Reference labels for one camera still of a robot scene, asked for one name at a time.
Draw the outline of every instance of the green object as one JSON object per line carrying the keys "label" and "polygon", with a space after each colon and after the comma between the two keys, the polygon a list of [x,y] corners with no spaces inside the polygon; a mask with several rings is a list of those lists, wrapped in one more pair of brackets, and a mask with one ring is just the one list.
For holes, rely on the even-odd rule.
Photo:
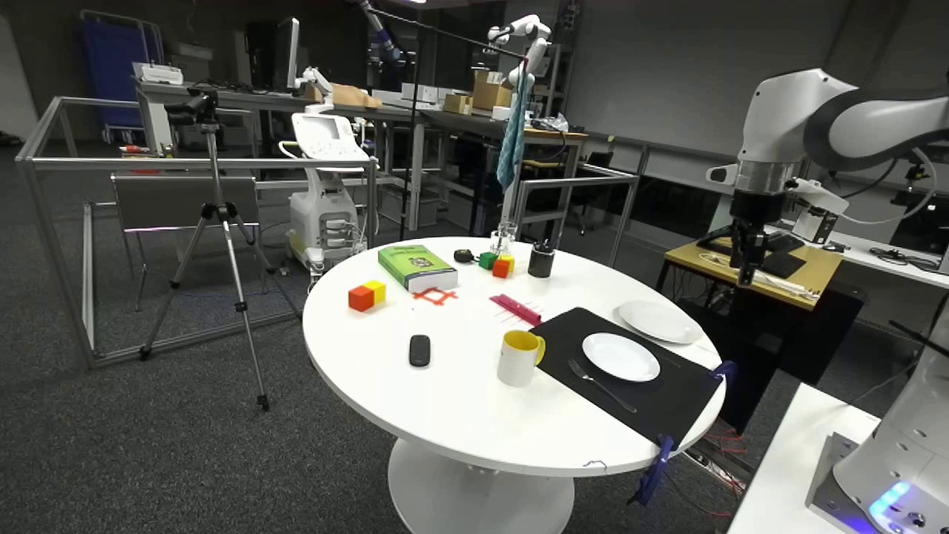
{"label": "green object", "polygon": [[381,248],[381,263],[413,294],[456,287],[456,271],[427,245],[386,245]]}
{"label": "green object", "polygon": [[496,268],[496,262],[499,262],[499,254],[496,254],[496,253],[481,253],[481,254],[477,254],[477,263],[481,263],[484,271],[492,271],[492,268]]}

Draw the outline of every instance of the white table pedestal base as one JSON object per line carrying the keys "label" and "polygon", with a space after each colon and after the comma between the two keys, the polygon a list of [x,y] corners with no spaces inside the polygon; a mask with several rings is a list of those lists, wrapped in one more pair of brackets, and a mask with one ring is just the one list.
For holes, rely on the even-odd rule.
{"label": "white table pedestal base", "polygon": [[471,468],[404,440],[389,456],[389,493],[413,534],[560,534],[576,502],[569,478]]}

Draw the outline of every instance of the white plate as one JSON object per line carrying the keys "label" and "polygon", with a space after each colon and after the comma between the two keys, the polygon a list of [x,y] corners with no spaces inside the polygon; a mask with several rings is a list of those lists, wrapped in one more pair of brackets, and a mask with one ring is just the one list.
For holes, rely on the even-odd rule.
{"label": "white plate", "polygon": [[665,343],[692,343],[698,340],[698,330],[683,309],[673,305],[642,305],[625,302],[618,305],[619,320],[642,336],[649,336]]}
{"label": "white plate", "polygon": [[628,383],[649,383],[661,371],[658,358],[643,343],[612,333],[587,336],[585,352],[596,369]]}

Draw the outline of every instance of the cup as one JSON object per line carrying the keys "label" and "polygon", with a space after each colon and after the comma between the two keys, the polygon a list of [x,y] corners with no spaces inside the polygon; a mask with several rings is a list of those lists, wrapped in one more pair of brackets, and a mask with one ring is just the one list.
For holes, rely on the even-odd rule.
{"label": "cup", "polygon": [[507,386],[524,386],[533,369],[542,361],[545,340],[524,330],[505,333],[499,379]]}

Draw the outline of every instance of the round white table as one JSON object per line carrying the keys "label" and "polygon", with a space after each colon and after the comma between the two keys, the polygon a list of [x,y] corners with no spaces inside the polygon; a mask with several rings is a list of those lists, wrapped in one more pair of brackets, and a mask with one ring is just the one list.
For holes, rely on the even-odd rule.
{"label": "round white table", "polygon": [[[484,236],[429,236],[444,262],[455,248],[489,248]],[[514,280],[459,263],[456,300],[434,305],[404,290],[378,262],[378,248],[332,268],[309,294],[302,336],[326,386],[358,414],[394,434],[389,490],[415,534],[533,534],[563,532],[573,512],[573,478],[647,468],[658,449],[538,371],[524,386],[499,379],[502,336],[530,330],[496,305],[507,294],[542,318],[585,305],[618,324],[613,309],[637,300],[671,305],[652,287],[560,253],[551,280],[527,275],[527,242],[514,242]],[[348,290],[381,280],[386,305],[348,309]],[[429,364],[410,364],[410,339],[429,336]],[[704,369],[720,361],[705,336],[671,346]],[[725,386],[711,394],[679,452],[717,417]]]}

